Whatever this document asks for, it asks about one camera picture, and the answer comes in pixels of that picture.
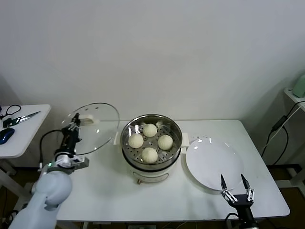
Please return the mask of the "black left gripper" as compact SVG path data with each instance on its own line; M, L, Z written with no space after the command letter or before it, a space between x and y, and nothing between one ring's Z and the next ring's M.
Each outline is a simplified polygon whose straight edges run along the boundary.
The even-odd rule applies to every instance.
M76 113L69 123L68 127L61 130L63 134L63 139L60 145L60 152L74 153L76 144L80 142L79 138L79 124L81 123L79 119L80 114Z

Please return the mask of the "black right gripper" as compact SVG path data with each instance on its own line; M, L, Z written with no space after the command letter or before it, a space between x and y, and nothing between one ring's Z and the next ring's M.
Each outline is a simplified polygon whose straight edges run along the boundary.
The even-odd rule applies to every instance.
M221 174L222 196L231 207L236 209L239 221L241 223L253 223L254 217L251 212L251 206L254 202L254 189L250 187L248 180L241 174L242 182L246 190L246 194L233 195L227 188L225 179Z

